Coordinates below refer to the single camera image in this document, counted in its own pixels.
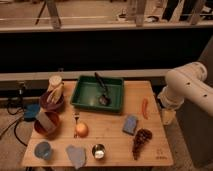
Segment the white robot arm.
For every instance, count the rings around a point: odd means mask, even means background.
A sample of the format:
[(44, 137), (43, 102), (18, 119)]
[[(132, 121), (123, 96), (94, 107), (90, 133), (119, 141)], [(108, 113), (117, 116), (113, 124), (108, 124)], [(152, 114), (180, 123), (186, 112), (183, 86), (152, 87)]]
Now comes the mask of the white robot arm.
[(162, 104), (162, 122), (169, 125), (175, 118), (176, 111), (188, 99), (207, 114), (213, 116), (213, 87), (205, 83), (207, 69), (201, 62), (191, 62), (173, 68), (165, 75), (166, 85), (158, 94)]

